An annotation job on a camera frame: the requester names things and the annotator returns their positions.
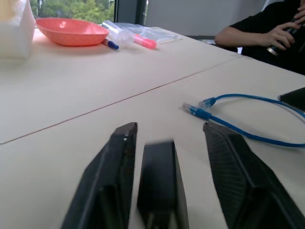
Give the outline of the black bottle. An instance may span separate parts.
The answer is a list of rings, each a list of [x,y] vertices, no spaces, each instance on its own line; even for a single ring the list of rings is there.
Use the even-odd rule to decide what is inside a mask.
[[[280,24],[268,32],[268,38],[271,38],[267,51],[274,56],[278,56],[282,51],[287,51],[295,44],[295,36],[305,26],[305,21],[298,23],[298,19],[291,22]]]

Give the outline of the person's right hand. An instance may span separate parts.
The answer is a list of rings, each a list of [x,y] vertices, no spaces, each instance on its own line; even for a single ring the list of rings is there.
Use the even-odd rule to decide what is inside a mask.
[[[288,29],[300,29],[294,22],[287,22],[276,26],[268,33],[263,34],[262,46],[275,46],[280,50],[286,50],[295,43],[294,37],[287,31]]]

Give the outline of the coral plastic bowl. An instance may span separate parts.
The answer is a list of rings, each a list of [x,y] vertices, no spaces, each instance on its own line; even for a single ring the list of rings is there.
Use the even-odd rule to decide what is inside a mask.
[[[98,24],[77,19],[41,18],[36,26],[51,42],[69,47],[99,45],[109,34]]]

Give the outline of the white plastic container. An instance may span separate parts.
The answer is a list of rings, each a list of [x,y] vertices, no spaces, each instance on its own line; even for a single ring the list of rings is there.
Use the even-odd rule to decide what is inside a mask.
[[[0,0],[0,59],[27,59],[35,25],[30,0]]]

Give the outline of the person's left hand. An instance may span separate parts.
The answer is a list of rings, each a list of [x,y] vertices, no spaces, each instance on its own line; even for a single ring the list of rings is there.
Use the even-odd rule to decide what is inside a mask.
[[[298,12],[294,16],[294,18],[296,19],[295,22],[297,24],[301,24],[301,25],[305,26],[305,2],[297,10],[298,10]]]

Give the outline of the black flat device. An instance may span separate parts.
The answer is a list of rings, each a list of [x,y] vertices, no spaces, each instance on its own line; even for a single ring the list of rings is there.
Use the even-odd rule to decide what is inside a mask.
[[[282,94],[278,100],[305,112],[305,87]]]

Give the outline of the person in black shirt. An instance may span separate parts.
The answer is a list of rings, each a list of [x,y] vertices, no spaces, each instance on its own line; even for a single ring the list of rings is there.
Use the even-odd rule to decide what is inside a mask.
[[[280,24],[291,22],[305,0],[284,0],[268,5],[262,12],[249,16],[230,27],[243,32],[268,33]],[[263,46],[245,46],[242,55],[305,75],[305,26],[295,36],[295,44],[278,56],[272,55]]]

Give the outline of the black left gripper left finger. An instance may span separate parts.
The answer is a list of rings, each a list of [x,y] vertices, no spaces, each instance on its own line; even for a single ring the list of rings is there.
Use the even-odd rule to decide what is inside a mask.
[[[61,229],[128,229],[138,125],[116,128],[88,164]]]

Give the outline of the dark window frame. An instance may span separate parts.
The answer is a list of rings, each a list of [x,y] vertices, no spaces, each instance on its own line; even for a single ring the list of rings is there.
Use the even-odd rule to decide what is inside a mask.
[[[144,25],[148,0],[114,0],[114,22]]]

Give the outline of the small black box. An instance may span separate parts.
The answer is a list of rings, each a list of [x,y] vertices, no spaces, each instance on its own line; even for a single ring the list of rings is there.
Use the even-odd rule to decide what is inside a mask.
[[[190,229],[173,140],[145,145],[137,209],[144,229]]]

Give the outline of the pink marker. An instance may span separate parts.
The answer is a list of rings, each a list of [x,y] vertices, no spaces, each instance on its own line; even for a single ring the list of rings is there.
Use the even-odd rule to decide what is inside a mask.
[[[152,50],[156,49],[157,46],[156,41],[144,38],[138,34],[134,35],[134,43]]]

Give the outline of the blue pen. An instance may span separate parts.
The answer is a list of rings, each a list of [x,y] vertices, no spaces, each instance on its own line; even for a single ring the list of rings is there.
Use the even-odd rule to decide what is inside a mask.
[[[116,43],[114,43],[113,41],[110,41],[108,39],[105,39],[103,42],[102,42],[103,45],[111,48],[111,49],[114,49],[114,50],[118,50],[119,49],[119,45],[117,45]]]

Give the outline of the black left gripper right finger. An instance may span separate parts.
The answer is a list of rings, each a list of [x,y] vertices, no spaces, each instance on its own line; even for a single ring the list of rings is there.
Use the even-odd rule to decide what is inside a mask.
[[[228,229],[305,229],[305,216],[240,134],[211,122],[203,131]]]

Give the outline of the clear plastic bag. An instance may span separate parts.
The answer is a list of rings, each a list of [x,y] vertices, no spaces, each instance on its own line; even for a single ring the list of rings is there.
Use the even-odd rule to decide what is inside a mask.
[[[117,26],[122,29],[126,29],[131,31],[134,34],[140,35],[143,38],[154,40],[157,44],[173,42],[177,40],[181,40],[181,36],[169,33],[161,28],[155,27],[145,27],[139,24],[131,24],[131,23],[116,23]]]

